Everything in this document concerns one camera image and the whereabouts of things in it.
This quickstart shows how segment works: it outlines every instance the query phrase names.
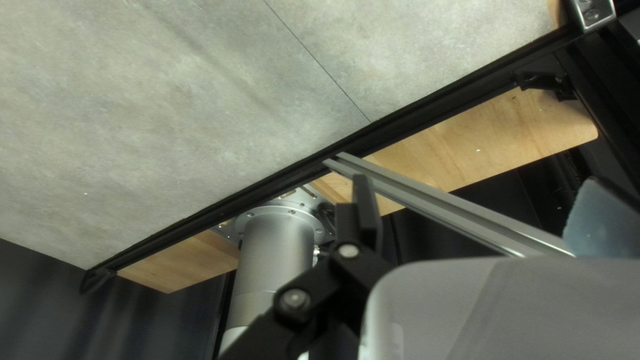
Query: gray aluminum profile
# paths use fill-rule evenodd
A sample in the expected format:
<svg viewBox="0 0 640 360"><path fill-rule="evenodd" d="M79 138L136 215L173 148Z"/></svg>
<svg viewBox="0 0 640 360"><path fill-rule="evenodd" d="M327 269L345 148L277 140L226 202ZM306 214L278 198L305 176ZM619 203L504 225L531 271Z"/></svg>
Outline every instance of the gray aluminum profile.
<svg viewBox="0 0 640 360"><path fill-rule="evenodd" d="M377 193L507 256L574 256L553 234L356 156L341 152L323 163L350 179L368 176Z"/></svg>

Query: black metal arm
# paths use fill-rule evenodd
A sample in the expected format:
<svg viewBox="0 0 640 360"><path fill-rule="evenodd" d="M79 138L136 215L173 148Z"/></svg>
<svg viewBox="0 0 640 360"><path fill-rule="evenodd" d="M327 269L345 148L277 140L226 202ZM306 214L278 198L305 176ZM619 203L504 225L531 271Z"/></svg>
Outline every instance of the black metal arm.
<svg viewBox="0 0 640 360"><path fill-rule="evenodd" d="M369 292L392 269L380 251L381 222L371 184L353 178L353 201L336 207L337 240L329 256L274 296L269 311L220 357L221 360L290 360L326 332L332 316L356 334Z"/></svg>

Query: wooden board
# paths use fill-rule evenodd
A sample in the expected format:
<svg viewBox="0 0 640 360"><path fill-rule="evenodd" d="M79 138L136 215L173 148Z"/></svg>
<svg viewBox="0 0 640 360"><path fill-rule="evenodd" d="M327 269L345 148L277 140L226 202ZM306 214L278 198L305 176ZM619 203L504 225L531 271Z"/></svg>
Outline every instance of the wooden board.
<svg viewBox="0 0 640 360"><path fill-rule="evenodd" d="M240 251L212 231L204 231L120 270L118 275L171 293L234 270Z"/></svg>
<svg viewBox="0 0 640 360"><path fill-rule="evenodd" d="M449 192L597 136L581 103L517 88L365 159ZM351 200L351 181L338 174L311 185L332 202ZM382 215L402 208L388 199L379 207Z"/></svg>
<svg viewBox="0 0 640 360"><path fill-rule="evenodd" d="M564 9L564 2L562 0L547 0L547 6L549 7L551 21L554 22L556 28L567 23L566 10Z"/></svg>

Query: cylindrical metal pillar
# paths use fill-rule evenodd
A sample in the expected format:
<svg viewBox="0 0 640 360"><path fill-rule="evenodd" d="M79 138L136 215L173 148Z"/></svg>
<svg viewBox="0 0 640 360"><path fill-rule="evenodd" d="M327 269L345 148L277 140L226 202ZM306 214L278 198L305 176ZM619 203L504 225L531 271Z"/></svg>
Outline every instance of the cylindrical metal pillar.
<svg viewBox="0 0 640 360"><path fill-rule="evenodd" d="M312 267L314 238L324 231L309 213L283 206L241 216L242 251L221 352L269 309L277 289Z"/></svg>

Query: bolt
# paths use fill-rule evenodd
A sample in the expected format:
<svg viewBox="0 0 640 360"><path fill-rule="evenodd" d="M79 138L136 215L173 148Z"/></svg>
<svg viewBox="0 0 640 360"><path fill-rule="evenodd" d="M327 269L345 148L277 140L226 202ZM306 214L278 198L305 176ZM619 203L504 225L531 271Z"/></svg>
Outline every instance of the bolt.
<svg viewBox="0 0 640 360"><path fill-rule="evenodd" d="M287 290L280 297L280 307L290 311L301 311L311 304L311 297L300 289Z"/></svg>
<svg viewBox="0 0 640 360"><path fill-rule="evenodd" d="M584 13L584 18L587 20L598 20L600 18L600 10L591 9L588 12Z"/></svg>
<svg viewBox="0 0 640 360"><path fill-rule="evenodd" d="M353 259L358 257L360 249L353 244L344 244L338 248L338 253L345 259Z"/></svg>

